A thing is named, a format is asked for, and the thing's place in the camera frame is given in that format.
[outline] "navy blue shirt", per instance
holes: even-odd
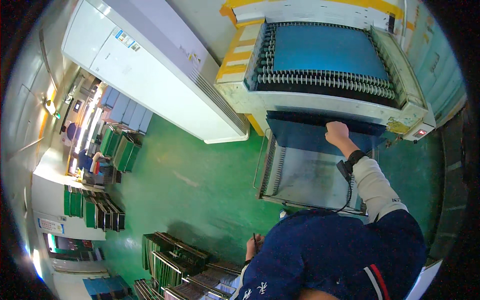
[[[67,137],[69,140],[73,141],[73,135],[75,135],[75,139],[78,140],[78,137],[80,136],[80,131],[81,128],[77,130],[77,133],[75,133],[75,130],[77,129],[77,125],[75,123],[70,123],[67,127]]]
[[[86,155],[86,153],[87,153],[86,149],[84,149],[84,150],[82,150],[78,153],[78,163],[77,163],[77,165],[80,168],[80,170],[82,168],[84,168],[85,172],[90,173],[90,168],[92,166],[93,159],[90,156]]]
[[[418,223],[395,210],[375,223],[299,211],[277,223],[243,275],[237,299],[296,299],[315,288],[339,299],[402,299],[426,260]]]

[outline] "black wristwatch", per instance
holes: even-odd
[[[350,154],[346,162],[340,160],[337,163],[337,169],[340,171],[340,173],[342,173],[343,178],[345,178],[347,182],[350,182],[352,179],[353,165],[358,163],[358,161],[364,156],[366,156],[365,152],[361,150],[355,150],[352,152],[352,154]]]
[[[351,170],[350,174],[353,172],[353,165],[358,163],[358,161],[364,156],[367,156],[367,155],[365,154],[365,152],[363,152],[361,150],[355,150],[355,151],[352,152],[352,154],[350,154],[350,156],[348,157],[348,162],[350,163],[350,165],[352,167],[352,170]]]

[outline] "blue conveyor belt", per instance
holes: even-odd
[[[362,31],[328,26],[279,26],[274,71],[328,70],[388,80],[371,41]]]

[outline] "green floor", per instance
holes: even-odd
[[[142,269],[142,235],[166,231],[184,242],[241,263],[253,232],[266,234],[280,205],[255,198],[252,187],[262,138],[205,144],[154,116],[132,173],[107,189],[124,208],[126,230],[97,242],[109,270],[129,284],[150,278]],[[417,145],[401,142],[380,151],[380,165],[427,239],[441,196],[443,154],[430,134]]]

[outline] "white air conditioner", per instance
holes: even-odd
[[[219,66],[164,0],[80,0],[61,50],[208,144],[248,139],[248,120],[213,87]]]

